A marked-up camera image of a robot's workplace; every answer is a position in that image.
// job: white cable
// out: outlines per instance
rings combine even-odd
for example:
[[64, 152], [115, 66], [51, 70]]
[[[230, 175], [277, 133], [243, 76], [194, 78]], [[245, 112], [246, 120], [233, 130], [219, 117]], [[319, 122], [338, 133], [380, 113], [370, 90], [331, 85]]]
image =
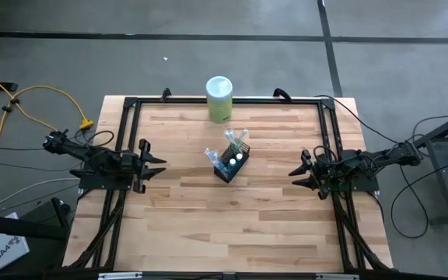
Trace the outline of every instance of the white cable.
[[66, 181], [66, 180], [80, 180], [80, 179], [79, 178], [60, 178], [60, 179], [46, 180], [46, 181], [42, 181], [42, 182], [39, 182], [39, 183], [31, 184], [30, 186], [25, 187], [22, 190], [17, 191], [14, 194], [11, 194], [7, 198], [4, 198], [4, 199], [0, 200], [0, 204], [5, 202], [5, 201], [7, 201], [7, 200], [9, 200], [10, 198], [16, 196], [17, 194], [32, 188], [32, 187], [37, 187], [37, 186], [40, 186], [42, 184], [53, 183], [53, 182], [60, 182], [60, 181]]

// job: wooden table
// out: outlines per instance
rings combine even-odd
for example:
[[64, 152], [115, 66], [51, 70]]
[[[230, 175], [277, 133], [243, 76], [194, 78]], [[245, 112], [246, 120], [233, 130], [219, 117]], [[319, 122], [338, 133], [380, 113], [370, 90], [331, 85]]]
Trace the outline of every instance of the wooden table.
[[[124, 98], [105, 96], [97, 131], [117, 132]], [[352, 98], [339, 100], [357, 112]], [[343, 107], [336, 110], [344, 149], [364, 149], [359, 122]], [[329, 117], [327, 122], [331, 129]], [[214, 176], [203, 153], [207, 147], [224, 151], [225, 128], [250, 132], [250, 158], [230, 184]], [[167, 160], [156, 167], [167, 170], [147, 182], [146, 194], [128, 192], [115, 270], [342, 271], [331, 199], [319, 200], [316, 191], [293, 186], [298, 178], [288, 177], [300, 165], [302, 149], [322, 144], [315, 106], [235, 104], [231, 121], [213, 124], [205, 104], [146, 104], [136, 143], [140, 138], [152, 143], [154, 156]], [[104, 195], [92, 191], [79, 202], [64, 265], [96, 234]], [[354, 202], [362, 236], [391, 266], [376, 202], [365, 193], [354, 193]], [[355, 263], [353, 242], [348, 243]]]

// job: black wire basket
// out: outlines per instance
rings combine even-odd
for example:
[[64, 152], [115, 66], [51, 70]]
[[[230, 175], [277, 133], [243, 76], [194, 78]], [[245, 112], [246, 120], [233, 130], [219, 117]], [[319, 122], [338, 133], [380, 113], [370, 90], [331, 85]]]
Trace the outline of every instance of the black wire basket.
[[[236, 159], [236, 155], [239, 153], [243, 155], [243, 158], [240, 160]], [[229, 145], [229, 147], [227, 147], [222, 156], [219, 158], [223, 165], [226, 167], [227, 172], [220, 170], [219, 168], [214, 166], [214, 174], [226, 183], [229, 183], [236, 176], [238, 171], [240, 171], [241, 167], [247, 161], [249, 155], [250, 146], [248, 146], [247, 144], [241, 142], [241, 145], [238, 149], [233, 148], [232, 145]], [[236, 164], [234, 166], [231, 166], [229, 164], [229, 161], [231, 159], [236, 160]]]

